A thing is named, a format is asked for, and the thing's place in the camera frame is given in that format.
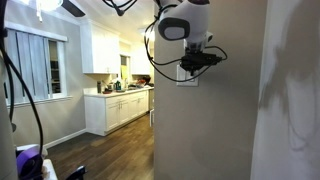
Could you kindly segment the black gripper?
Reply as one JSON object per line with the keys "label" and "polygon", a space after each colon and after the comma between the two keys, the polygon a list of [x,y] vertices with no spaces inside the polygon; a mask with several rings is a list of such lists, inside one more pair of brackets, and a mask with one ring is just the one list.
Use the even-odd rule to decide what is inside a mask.
{"label": "black gripper", "polygon": [[204,66],[216,65],[222,60],[216,54],[203,53],[187,49],[181,58],[180,67],[185,71],[197,71]]}

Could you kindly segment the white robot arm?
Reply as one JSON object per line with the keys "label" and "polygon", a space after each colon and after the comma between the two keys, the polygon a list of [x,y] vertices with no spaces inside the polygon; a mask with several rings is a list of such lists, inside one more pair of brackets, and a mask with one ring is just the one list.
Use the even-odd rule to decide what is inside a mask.
{"label": "white robot arm", "polygon": [[223,60],[216,54],[204,53],[206,44],[212,39],[208,31],[210,1],[154,0],[159,7],[158,32],[167,41],[184,41],[185,55],[180,58],[180,67],[194,72],[204,66],[216,65]]}

